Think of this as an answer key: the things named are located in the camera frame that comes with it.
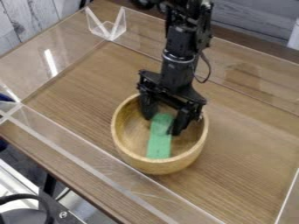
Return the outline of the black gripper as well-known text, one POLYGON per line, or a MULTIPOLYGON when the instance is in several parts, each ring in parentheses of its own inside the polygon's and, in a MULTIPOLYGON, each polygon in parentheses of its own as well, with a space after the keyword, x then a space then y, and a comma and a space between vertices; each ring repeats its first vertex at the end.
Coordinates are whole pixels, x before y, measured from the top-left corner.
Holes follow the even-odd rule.
POLYGON ((199 120, 206 98, 193 87, 197 79, 195 69, 201 55, 175 58, 169 52, 163 53, 161 73, 140 70, 140 80, 136 88, 140 93, 140 110, 146 120, 158 113, 158 102, 178 111, 167 133, 179 136, 189 127, 191 120, 199 120))

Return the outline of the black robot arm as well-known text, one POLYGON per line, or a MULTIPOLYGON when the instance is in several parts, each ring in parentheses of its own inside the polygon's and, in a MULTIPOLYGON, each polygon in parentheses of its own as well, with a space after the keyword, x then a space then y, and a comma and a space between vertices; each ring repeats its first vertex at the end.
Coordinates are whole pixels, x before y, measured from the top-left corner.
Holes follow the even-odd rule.
POLYGON ((159 73, 140 70, 136 88, 140 93, 140 109, 147 120, 158 112, 158 104, 166 103, 178 110, 169 133, 181 135, 191 121, 202 119, 206 98, 193 87, 198 80, 197 67, 206 59, 205 49, 211 46, 211 0, 135 0, 146 10, 157 7, 166 15, 166 47, 159 73))

